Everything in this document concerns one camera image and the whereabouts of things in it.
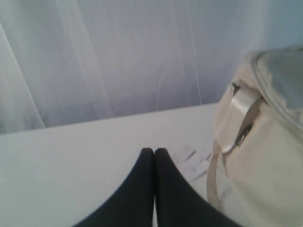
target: bag strap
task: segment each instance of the bag strap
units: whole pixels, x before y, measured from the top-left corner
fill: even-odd
[[[232,151],[238,146],[252,128],[259,112],[261,94],[245,84],[232,83],[233,98],[222,120],[216,139],[206,177],[206,196],[208,202],[221,211],[217,193],[216,172],[220,155]]]

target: white table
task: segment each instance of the white table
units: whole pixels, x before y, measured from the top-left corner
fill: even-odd
[[[0,226],[76,224],[111,196],[141,148],[211,150],[213,114],[205,105],[0,136]],[[205,178],[190,184],[205,196]]]

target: white curtain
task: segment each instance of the white curtain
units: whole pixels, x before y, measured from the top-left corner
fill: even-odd
[[[0,0],[0,133],[218,101],[301,0]]]

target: beige handbag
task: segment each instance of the beige handbag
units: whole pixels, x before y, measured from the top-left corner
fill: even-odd
[[[251,54],[218,104],[215,130],[210,204],[221,210],[222,161],[251,226],[303,226],[303,49]]]

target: paper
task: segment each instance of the paper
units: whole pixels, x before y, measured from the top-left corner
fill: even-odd
[[[182,175],[187,180],[194,181],[206,174],[210,156],[211,152],[206,151],[204,147],[195,149],[186,145],[172,158]]]

